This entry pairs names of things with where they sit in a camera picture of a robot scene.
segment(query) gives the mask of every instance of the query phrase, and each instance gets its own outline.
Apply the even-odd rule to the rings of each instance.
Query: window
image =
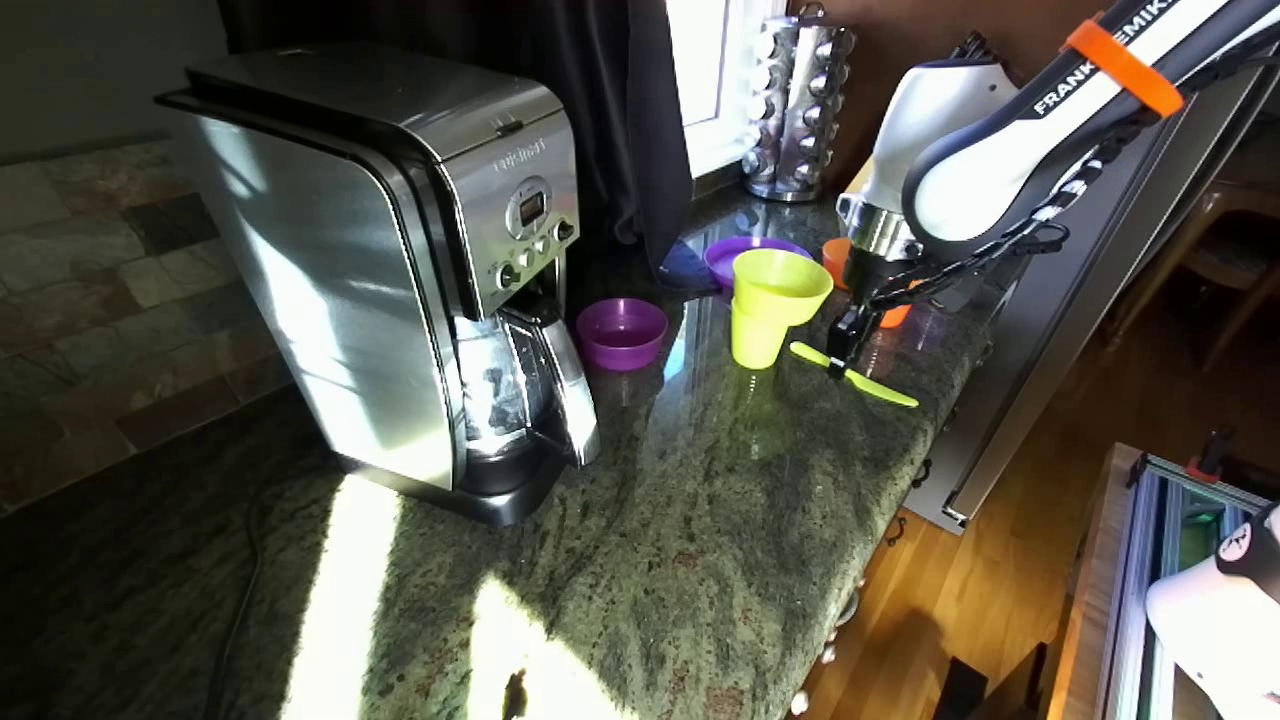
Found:
[[[756,41],[784,0],[668,0],[692,175],[751,147]]]

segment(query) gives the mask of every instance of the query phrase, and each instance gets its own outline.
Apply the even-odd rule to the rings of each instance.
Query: tile backsplash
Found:
[[[0,512],[285,384],[165,137],[0,170]]]

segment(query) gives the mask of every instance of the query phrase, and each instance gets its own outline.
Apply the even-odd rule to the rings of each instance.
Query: green cup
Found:
[[[817,307],[833,296],[833,277],[824,266],[756,249],[733,262],[733,361],[738,369],[772,369],[786,328],[808,326]]]

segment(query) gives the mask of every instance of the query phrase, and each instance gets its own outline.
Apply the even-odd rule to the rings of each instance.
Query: stainless steel coffee maker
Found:
[[[314,44],[186,70],[159,103],[338,456],[482,522],[592,461],[558,319],[574,147],[546,89]]]

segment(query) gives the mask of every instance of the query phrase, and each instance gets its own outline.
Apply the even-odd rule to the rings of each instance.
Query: black curtain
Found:
[[[664,0],[221,0],[229,49],[377,41],[546,86],[574,134],[579,246],[656,268],[692,179]]]

